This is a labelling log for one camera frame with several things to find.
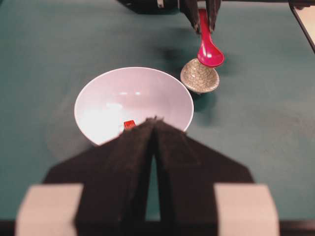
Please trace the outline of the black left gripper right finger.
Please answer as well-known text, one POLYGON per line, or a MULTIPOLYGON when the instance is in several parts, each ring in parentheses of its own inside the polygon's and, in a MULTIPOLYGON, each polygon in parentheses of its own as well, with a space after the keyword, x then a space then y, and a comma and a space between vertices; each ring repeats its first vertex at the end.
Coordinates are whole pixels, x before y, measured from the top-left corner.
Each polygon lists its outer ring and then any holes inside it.
POLYGON ((249 169, 156 120, 161 223, 171 236, 216 236, 215 183, 253 183, 249 169))

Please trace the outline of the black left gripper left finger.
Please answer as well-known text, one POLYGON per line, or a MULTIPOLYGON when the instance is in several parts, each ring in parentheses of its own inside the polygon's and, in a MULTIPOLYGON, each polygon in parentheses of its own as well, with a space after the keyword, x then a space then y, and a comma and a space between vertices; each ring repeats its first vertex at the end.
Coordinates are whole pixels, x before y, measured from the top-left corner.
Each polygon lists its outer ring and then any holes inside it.
POLYGON ((83 184, 74 223, 80 236, 130 236, 145 221, 155 120, 53 166, 45 184, 83 184))

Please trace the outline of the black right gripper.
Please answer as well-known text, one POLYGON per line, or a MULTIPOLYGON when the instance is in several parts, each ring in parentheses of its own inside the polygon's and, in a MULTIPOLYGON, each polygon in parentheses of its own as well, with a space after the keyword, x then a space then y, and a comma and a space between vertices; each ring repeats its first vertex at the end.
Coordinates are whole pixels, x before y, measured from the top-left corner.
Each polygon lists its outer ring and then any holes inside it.
MULTIPOLYGON (((215 30, 221 0, 205 0, 210 31, 215 30)), ((176 14, 177 0, 118 0, 127 9, 138 14, 176 14)), ((200 33, 200 19, 197 0, 181 0, 181 12, 189 20, 196 33, 200 33)))

